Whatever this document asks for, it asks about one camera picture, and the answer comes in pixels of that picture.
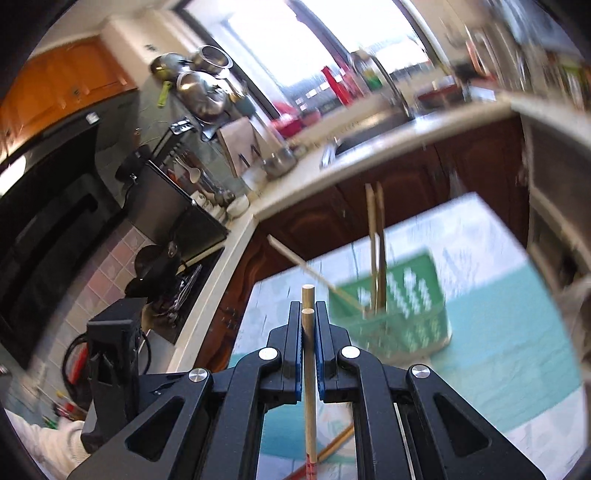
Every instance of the black power cord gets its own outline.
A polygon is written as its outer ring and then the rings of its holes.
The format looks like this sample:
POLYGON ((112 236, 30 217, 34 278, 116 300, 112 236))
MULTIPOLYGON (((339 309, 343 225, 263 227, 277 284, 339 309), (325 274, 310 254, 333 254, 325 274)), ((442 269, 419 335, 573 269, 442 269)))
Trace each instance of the black power cord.
MULTIPOLYGON (((144 368, 144 372, 142 373, 142 375, 145 375, 148 372, 148 370, 150 369, 150 365, 152 364, 152 346, 150 345, 150 341, 148 340, 148 336, 145 334, 145 332, 143 330, 141 330, 141 334, 145 340, 146 348, 148 349, 148 361, 147 361, 146 366, 144 368)), ((72 401, 75 402, 78 406, 84 408, 85 404, 89 404, 89 401, 80 398, 81 397, 80 389, 76 388, 76 385, 74 385, 70 382, 70 379, 68 378, 68 374, 66 372, 68 360, 70 359, 72 353, 74 352, 74 350, 76 349, 77 346, 79 346, 83 343, 86 343, 86 332, 81 333, 76 338, 74 338, 72 340, 71 344, 66 349, 66 353, 64 354, 64 359, 61 363, 61 378, 64 382, 64 386, 66 387, 66 390, 68 391, 68 395, 70 396, 72 401)))

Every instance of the green basket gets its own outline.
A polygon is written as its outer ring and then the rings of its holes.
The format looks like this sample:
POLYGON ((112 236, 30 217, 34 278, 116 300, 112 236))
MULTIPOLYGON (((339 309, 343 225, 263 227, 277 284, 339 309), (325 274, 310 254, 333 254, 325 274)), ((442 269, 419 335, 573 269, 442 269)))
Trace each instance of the green basket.
MULTIPOLYGON (((410 362, 449 343, 452 329, 437 271, 428 252, 388 267, 386 311, 363 318, 329 293, 330 321, 348 330, 351 341, 385 364, 410 362)), ((362 305, 370 304, 371 277, 339 286, 362 305)))

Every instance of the chopstick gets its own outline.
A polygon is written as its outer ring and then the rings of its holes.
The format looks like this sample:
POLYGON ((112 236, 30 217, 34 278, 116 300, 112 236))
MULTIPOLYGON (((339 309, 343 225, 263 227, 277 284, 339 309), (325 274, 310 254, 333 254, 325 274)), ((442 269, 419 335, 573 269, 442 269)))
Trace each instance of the chopstick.
POLYGON ((375 260, 375 194, 369 183, 365 184, 365 197, 368 208, 369 241, 371 255, 371 311, 376 312, 378 272, 375 260))
MULTIPOLYGON (((302 304, 314 304, 314 287, 302 288, 302 304)), ((304 419, 306 426, 306 479, 316 480, 316 362, 314 356, 314 309, 301 311, 304 342, 304 419)))
POLYGON ((384 190, 382 184, 377 184, 377 210, 378 210, 378 235, 379 235, 379 272, 378 272, 378 310, 386 309, 386 212, 384 208, 384 190))
MULTIPOLYGON (((346 442, 349 440, 355 429, 353 424, 349 425, 342 432, 340 432, 324 449, 318 454, 318 463, 324 462, 331 455, 336 453, 346 442)), ((287 475, 283 480, 298 480, 306 474, 306 464, 304 463, 301 467, 294 470, 292 473, 287 475)))
POLYGON ((320 275, 317 271, 310 268, 306 261, 299 257, 297 254, 293 253, 289 248, 283 245, 277 238, 272 235, 267 235, 267 240, 269 240, 269 244, 277 250, 281 255, 286 257, 289 261, 293 262, 295 265, 298 265, 302 270, 306 271, 316 280, 324 284, 332 293, 340 297, 342 300, 350 304, 352 307, 358 309, 361 313, 365 315, 366 310, 363 305, 361 305, 357 299, 353 298, 347 292, 341 290, 340 288, 335 287, 331 282, 326 280, 322 275, 320 275))

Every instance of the red container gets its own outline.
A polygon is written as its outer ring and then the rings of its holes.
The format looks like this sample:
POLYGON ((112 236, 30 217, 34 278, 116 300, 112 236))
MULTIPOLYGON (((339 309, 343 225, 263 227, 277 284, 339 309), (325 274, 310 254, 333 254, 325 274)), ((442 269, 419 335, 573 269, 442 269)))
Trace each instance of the red container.
POLYGON ((343 85, 340 85, 339 82, 335 80, 335 77, 333 77, 330 68, 324 67, 322 69, 322 73, 324 73, 324 76, 326 77, 326 80, 328 81, 330 88, 333 89, 333 92, 340 100, 340 103, 342 103, 343 105, 350 105, 351 103, 353 103, 353 97, 343 85))

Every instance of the kitchen window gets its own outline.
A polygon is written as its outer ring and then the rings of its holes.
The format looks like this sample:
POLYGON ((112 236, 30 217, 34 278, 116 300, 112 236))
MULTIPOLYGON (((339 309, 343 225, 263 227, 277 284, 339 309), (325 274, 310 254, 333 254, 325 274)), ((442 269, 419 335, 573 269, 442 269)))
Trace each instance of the kitchen window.
POLYGON ((433 68, 434 51, 399 0, 184 0, 180 16, 232 57, 272 117, 340 105, 321 69, 360 48, 394 79, 433 68))

